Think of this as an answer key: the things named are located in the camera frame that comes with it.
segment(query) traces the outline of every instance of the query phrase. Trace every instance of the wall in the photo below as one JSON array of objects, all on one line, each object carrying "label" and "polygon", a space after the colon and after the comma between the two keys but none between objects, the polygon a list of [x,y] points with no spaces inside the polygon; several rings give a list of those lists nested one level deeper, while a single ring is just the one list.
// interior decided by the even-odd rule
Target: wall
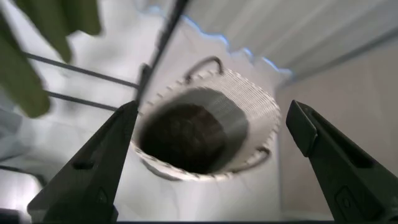
[{"label": "wall", "polygon": [[[277,92],[283,120],[290,102],[308,104],[393,174],[398,175],[398,40]],[[331,219],[308,159],[286,125],[279,134],[282,209],[296,217]]]}]

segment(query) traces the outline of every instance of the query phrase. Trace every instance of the green fabric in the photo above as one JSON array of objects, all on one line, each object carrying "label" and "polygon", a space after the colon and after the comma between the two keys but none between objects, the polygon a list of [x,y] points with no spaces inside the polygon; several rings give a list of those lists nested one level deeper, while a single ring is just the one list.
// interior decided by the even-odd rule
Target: green fabric
[{"label": "green fabric", "polygon": [[[96,0],[15,0],[15,3],[65,62],[72,58],[67,35],[77,30],[90,35],[101,32]],[[0,85],[29,117],[45,114],[50,108],[48,95],[1,13],[0,31]]]}]

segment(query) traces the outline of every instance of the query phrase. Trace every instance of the green cloth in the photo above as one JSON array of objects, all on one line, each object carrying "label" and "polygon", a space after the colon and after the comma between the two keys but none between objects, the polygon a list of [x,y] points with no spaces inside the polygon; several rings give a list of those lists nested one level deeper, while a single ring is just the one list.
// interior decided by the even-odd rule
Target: green cloth
[{"label": "green cloth", "polygon": [[[91,35],[101,32],[96,0],[15,2],[65,62],[72,58],[67,35],[77,30]],[[0,85],[27,116],[36,118],[45,114],[50,108],[49,97],[1,13],[0,31]]]}]

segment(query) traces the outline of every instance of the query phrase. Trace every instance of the hanging garment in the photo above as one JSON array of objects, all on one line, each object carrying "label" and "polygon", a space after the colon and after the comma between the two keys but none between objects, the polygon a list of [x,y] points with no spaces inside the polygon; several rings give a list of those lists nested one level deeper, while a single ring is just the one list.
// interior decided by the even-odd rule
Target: hanging garment
[{"label": "hanging garment", "polygon": [[[101,32],[96,0],[15,2],[65,62],[72,58],[67,35],[77,30],[90,35]],[[50,108],[49,97],[1,13],[0,30],[0,85],[27,116],[45,114]]]}]

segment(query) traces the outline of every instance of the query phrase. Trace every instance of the white basket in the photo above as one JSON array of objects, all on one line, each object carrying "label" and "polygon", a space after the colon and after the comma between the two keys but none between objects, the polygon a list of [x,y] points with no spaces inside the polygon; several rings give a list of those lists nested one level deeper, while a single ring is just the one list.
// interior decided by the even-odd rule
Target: white basket
[{"label": "white basket", "polygon": [[[279,107],[273,97],[231,70],[222,71],[220,68],[197,72],[192,74],[190,80],[189,84],[187,79],[177,80],[172,86],[156,94],[153,100],[142,103],[131,144],[146,165],[173,179],[199,181],[229,179],[237,172],[252,169],[266,161],[270,153],[268,144],[271,134],[278,130],[280,120]],[[209,91],[222,93],[223,96],[208,100],[196,93]],[[244,138],[239,150],[234,151],[229,162],[223,165],[222,169],[210,174],[187,172],[146,154],[137,146],[142,129],[156,113],[168,105],[186,103],[194,94],[194,103],[206,108],[220,121],[224,129],[230,130],[227,131],[227,136],[230,135],[231,142],[236,142],[232,139],[236,136]],[[244,114],[245,119],[233,119],[239,113]]]}]

